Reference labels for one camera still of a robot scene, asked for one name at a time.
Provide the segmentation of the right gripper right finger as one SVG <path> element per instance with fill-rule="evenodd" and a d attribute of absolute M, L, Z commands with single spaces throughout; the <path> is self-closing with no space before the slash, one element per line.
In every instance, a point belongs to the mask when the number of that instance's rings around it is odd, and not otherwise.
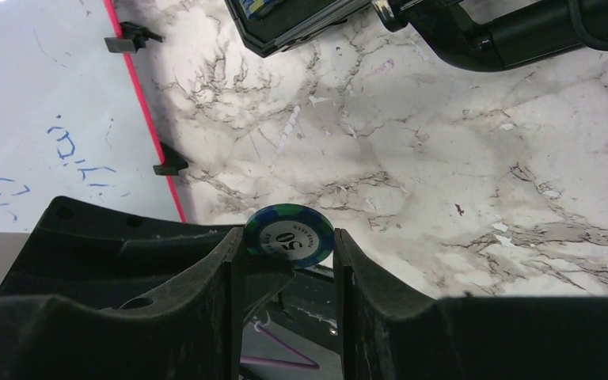
<path fill-rule="evenodd" d="M 608 297 L 431 298 L 334 243 L 346 379 L 608 379 Z"/>

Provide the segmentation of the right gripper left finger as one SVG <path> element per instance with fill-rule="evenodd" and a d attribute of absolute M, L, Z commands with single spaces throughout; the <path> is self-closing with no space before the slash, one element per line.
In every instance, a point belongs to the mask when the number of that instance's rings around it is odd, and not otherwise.
<path fill-rule="evenodd" d="M 242 331 L 292 281 L 239 228 L 117 309 L 57 294 L 0 297 L 0 379 L 235 379 Z"/>

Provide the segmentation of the dark teal chip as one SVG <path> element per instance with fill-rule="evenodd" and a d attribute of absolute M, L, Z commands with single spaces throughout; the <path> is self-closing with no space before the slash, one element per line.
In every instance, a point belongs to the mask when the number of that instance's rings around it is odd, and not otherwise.
<path fill-rule="evenodd" d="M 286 260 L 295 268 L 308 268 L 333 252 L 334 229 L 313 208 L 278 203 L 260 209 L 248 219 L 243 239 L 252 254 Z"/>

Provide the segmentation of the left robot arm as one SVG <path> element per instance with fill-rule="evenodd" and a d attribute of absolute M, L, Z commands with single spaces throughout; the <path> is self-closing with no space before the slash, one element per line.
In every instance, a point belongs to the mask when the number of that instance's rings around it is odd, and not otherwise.
<path fill-rule="evenodd" d="M 30 233 L 0 233 L 0 296 L 118 308 L 203 259 L 232 230 L 54 198 Z"/>

